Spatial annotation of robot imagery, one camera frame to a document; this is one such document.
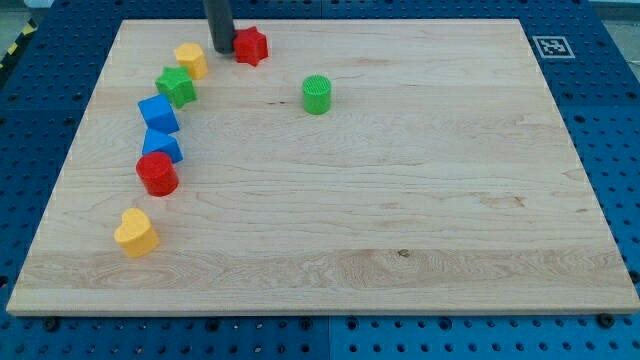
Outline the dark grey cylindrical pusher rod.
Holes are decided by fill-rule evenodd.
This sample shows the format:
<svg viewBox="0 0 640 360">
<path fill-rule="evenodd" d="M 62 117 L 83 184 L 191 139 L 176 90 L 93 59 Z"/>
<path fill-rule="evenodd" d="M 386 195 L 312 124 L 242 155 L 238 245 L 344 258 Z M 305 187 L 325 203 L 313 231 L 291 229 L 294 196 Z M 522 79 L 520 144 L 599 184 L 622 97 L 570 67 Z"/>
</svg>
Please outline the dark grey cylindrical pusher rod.
<svg viewBox="0 0 640 360">
<path fill-rule="evenodd" d="M 234 52 L 235 26 L 229 0 L 203 0 L 203 6 L 214 50 L 221 54 Z"/>
</svg>

